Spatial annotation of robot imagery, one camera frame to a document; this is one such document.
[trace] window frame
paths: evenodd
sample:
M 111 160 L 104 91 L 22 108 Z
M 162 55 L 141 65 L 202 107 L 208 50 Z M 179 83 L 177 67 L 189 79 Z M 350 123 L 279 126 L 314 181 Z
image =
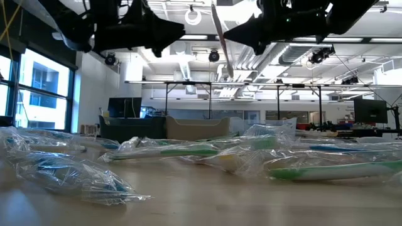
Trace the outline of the window frame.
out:
M 60 131 L 60 132 L 71 132 L 73 90 L 74 90 L 74 79 L 75 79 L 76 68 L 72 68 L 62 62 L 59 62 L 58 60 L 53 59 L 51 56 L 45 55 L 45 54 L 41 53 L 40 51 L 37 51 L 34 48 L 27 48 L 27 50 L 31 50 L 37 54 L 40 54 L 40 55 L 48 58 L 49 60 L 59 63 L 69 69 L 67 96 L 49 92 L 47 90 L 30 87 L 28 85 L 20 84 L 19 77 L 20 77 L 21 59 L 22 59 L 23 54 L 18 53 L 13 50 L 13 59 L 11 59 L 11 57 L 9 56 L 8 48 L 0 45 L 0 55 L 11 60 L 9 80 L 0 79 L 0 84 L 7 85 L 9 88 L 8 96 L 7 96 L 6 115 L 13 117 L 13 124 L 15 125 L 16 124 L 16 114 L 17 114 L 16 111 L 17 111 L 17 101 L 18 101 L 18 95 L 19 95 L 18 90 L 19 89 L 27 90 L 30 92 L 34 92 L 36 94 L 41 94 L 41 95 L 54 97 L 54 98 L 58 98 L 58 99 L 65 99 L 67 106 L 66 106 L 66 113 L 65 113 L 64 129 L 48 129 L 48 130 Z

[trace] wooden table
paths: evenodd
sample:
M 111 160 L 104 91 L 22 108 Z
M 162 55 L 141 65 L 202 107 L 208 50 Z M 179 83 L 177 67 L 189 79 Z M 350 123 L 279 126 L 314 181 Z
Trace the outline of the wooden table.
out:
M 54 195 L 0 163 L 0 225 L 401 225 L 401 193 L 381 187 L 246 180 L 177 159 L 109 165 L 142 195 L 103 206 Z

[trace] desk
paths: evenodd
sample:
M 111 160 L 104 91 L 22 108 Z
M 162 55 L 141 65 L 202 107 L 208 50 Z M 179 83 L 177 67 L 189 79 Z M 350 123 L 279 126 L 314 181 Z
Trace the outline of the desk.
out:
M 103 206 L 52 195 L 0 164 L 0 225 L 401 225 L 402 192 L 245 180 L 177 159 L 121 161 L 110 169 L 153 199 Z

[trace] security camera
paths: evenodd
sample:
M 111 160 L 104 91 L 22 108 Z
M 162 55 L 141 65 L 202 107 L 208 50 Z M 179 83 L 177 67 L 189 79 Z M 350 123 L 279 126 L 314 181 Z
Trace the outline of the security camera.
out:
M 109 66 L 114 66 L 116 64 L 116 54 L 108 53 L 105 58 L 105 64 Z
M 219 53 L 218 53 L 218 50 L 211 50 L 211 53 L 209 53 L 209 61 L 210 61 L 210 62 L 217 62 L 217 61 L 219 61 Z

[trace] ceiling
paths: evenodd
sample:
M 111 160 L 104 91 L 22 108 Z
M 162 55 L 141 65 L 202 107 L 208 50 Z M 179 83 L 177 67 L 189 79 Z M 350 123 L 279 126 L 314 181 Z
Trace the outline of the ceiling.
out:
M 67 7 L 74 10 L 76 13 L 83 13 L 84 7 L 81 0 L 60 0 Z M 186 22 L 185 14 L 189 9 L 189 3 L 186 4 L 183 0 L 180 3 L 175 1 L 148 1 L 151 9 L 161 19 L 168 19 L 170 21 L 179 22 L 185 25 L 186 33 L 199 35 L 199 34 L 214 34 L 216 35 L 216 28 L 211 17 L 210 1 L 204 1 L 204 4 L 198 1 L 189 1 L 194 5 L 195 10 L 199 10 L 201 20 L 197 25 L 190 25 Z M 252 0 L 244 0 L 237 6 L 218 6 L 217 11 L 221 21 L 224 23 L 224 31 L 226 28 L 233 28 L 237 24 L 244 22 L 251 16 L 255 10 L 254 7 L 245 7 L 254 5 Z M 23 7 L 35 16 L 39 17 L 51 26 L 55 26 L 51 17 L 41 8 L 36 1 L 24 1 Z M 372 8 L 367 12 L 346 34 L 343 36 L 392 36 L 402 37 L 402 1 L 389 0 L 388 11 L 380 13 L 381 8 Z M 190 19 L 195 18 L 195 13 L 190 13 Z M 204 71 L 204 72 L 217 72 L 220 64 L 225 64 L 225 58 L 222 48 L 218 41 L 184 41 L 188 46 L 188 54 L 193 55 L 193 58 L 188 60 L 188 66 L 191 71 Z M 239 57 L 245 56 L 245 59 L 253 59 L 254 53 L 249 48 L 234 42 L 227 42 L 229 54 L 232 58 L 232 64 L 239 63 Z M 284 82 L 333 82 L 335 77 L 346 76 L 350 70 L 358 70 L 359 78 L 364 82 L 372 80 L 373 68 L 381 66 L 381 63 L 388 62 L 392 58 L 402 57 L 401 45 L 362 45 L 362 44 L 335 44 L 336 56 L 332 56 L 325 60 L 321 65 L 311 66 L 307 63 L 307 58 L 311 55 L 306 54 L 300 59 L 298 63 L 292 65 L 283 73 L 278 74 Z M 211 49 L 216 49 L 220 53 L 220 61 L 218 63 L 209 63 L 207 57 Z M 143 74 L 152 79 L 158 78 L 159 75 L 170 75 L 173 78 L 175 71 L 180 71 L 178 60 L 171 56 L 174 48 L 170 48 L 165 52 L 162 58 L 155 58 L 149 50 L 144 48 L 137 48 L 134 50 L 141 54 L 144 61 L 148 64 L 144 67 Z M 120 50 L 117 56 L 121 58 L 129 58 L 128 50 Z M 263 63 L 256 68 L 257 73 L 263 70 Z

